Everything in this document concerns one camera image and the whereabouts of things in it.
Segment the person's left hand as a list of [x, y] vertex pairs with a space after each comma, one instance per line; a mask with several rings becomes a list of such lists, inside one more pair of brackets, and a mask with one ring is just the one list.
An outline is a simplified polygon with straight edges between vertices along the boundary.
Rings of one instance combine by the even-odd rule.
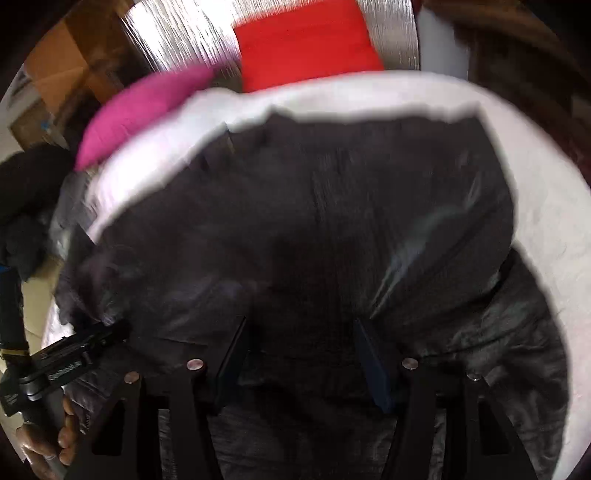
[[47, 457], [55, 456], [64, 466], [70, 466], [82, 439], [79, 418], [67, 396], [63, 396], [62, 405], [64, 424], [54, 440], [47, 440], [40, 428], [31, 422], [24, 422], [16, 429], [17, 442], [38, 479], [57, 479]]

